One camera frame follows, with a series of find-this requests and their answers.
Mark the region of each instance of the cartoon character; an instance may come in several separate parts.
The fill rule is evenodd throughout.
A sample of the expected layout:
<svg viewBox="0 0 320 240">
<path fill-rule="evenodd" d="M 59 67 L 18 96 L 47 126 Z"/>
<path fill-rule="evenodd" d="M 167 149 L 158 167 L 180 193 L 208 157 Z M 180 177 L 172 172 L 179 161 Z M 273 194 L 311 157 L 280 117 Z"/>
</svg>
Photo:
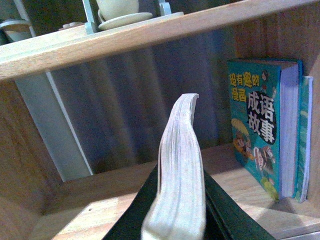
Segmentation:
<svg viewBox="0 0 320 240">
<path fill-rule="evenodd" d="M 261 78 L 262 78 L 262 80 L 263 80 L 263 83 L 268 82 L 268 80 L 269 80 L 269 73 L 267 72 L 267 70 L 263 70 L 263 71 L 262 71 Z M 261 86 L 261 91 L 264 92 L 265 94 L 267 93 L 267 85 L 266 85 L 266 84 L 263 84 L 263 85 Z"/>
<path fill-rule="evenodd" d="M 251 140 L 246 126 L 237 118 L 233 118 L 231 124 L 236 129 L 235 139 L 233 139 L 235 149 L 243 155 L 245 163 L 247 163 L 248 159 L 254 160 L 255 157 L 252 154 Z"/>
<path fill-rule="evenodd" d="M 236 137 L 233 140 L 233 144 L 237 151 L 243 155 L 244 162 L 247 163 L 248 159 L 253 160 L 254 156 L 252 155 L 250 138 L 246 136 L 245 139 L 245 136 L 240 131 L 237 131 L 235 136 Z"/>
<path fill-rule="evenodd" d="M 256 169 L 260 171 L 263 178 L 266 178 L 272 185 L 274 185 L 275 182 L 269 177 L 269 175 L 274 174 L 273 163 L 276 162 L 276 159 L 270 146 L 264 146 L 262 148 L 255 147 L 253 149 L 253 154 L 255 157 Z"/>
<path fill-rule="evenodd" d="M 267 70 L 263 70 L 261 73 L 261 78 L 263 80 L 263 85 L 261 86 L 261 92 L 267 94 L 267 85 L 266 82 L 268 82 L 269 80 L 269 73 L 267 72 Z M 276 97 L 277 94 L 277 89 L 275 86 L 272 87 L 272 98 L 274 99 Z"/>
</svg>

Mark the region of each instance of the teacup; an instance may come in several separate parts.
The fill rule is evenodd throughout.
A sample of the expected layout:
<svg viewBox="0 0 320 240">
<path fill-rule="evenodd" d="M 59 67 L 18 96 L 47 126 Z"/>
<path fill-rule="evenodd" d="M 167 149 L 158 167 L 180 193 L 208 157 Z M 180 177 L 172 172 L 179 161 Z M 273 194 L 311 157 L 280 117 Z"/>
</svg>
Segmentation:
<svg viewBox="0 0 320 240">
<path fill-rule="evenodd" d="M 139 12 L 139 0 L 96 0 L 99 20 L 105 21 Z"/>
</svg>

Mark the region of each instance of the curtain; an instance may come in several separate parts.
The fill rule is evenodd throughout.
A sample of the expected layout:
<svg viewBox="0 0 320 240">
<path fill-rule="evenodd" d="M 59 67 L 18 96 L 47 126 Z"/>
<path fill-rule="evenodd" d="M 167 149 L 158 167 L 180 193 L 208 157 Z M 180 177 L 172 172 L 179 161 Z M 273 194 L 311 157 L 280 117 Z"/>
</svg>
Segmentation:
<svg viewBox="0 0 320 240">
<path fill-rule="evenodd" d="M 170 4 L 173 12 L 190 13 L 225 3 L 212 2 Z M 151 7 L 152 1 L 143 1 L 140 12 Z M 230 142 L 226 60 L 234 54 L 232 29 L 224 28 L 52 74 L 86 158 L 100 173 L 156 160 L 170 111 L 183 93 L 199 94 L 193 127 L 200 147 Z"/>
</svg>

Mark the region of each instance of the saucer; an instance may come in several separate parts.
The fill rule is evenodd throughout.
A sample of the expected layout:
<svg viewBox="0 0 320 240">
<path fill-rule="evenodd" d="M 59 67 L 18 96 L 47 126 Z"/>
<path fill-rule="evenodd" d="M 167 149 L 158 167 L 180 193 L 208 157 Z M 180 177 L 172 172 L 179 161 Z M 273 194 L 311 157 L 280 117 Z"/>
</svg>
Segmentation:
<svg viewBox="0 0 320 240">
<path fill-rule="evenodd" d="M 138 12 L 138 13 L 128 14 L 128 15 L 119 16 L 119 17 L 110 19 L 108 21 L 105 21 L 104 23 L 101 23 L 98 28 L 102 31 L 114 29 L 114 28 L 125 26 L 125 25 L 149 20 L 152 17 L 153 15 L 150 12 Z"/>
</svg>

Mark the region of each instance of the wooden shelf board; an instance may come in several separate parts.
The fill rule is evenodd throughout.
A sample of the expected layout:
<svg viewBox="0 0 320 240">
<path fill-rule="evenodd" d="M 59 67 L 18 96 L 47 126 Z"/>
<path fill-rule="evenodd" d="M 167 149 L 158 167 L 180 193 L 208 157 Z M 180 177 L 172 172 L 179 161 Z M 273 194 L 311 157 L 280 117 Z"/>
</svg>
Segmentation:
<svg viewBox="0 0 320 240">
<path fill-rule="evenodd" d="M 80 34 L 76 38 L 53 41 L 51 33 L 40 36 L 41 40 L 34 38 L 0 46 L 0 80 L 136 50 L 318 1 L 243 0 L 173 19 L 153 19 L 149 24 L 136 23 L 87 36 Z M 55 34 L 64 35 L 64 31 Z"/>
<path fill-rule="evenodd" d="M 320 231 L 320 210 L 309 202 L 274 203 L 235 160 L 230 144 L 202 151 L 203 165 L 222 188 L 277 239 Z M 128 208 L 156 162 L 64 183 L 30 240 L 101 240 Z"/>
</svg>

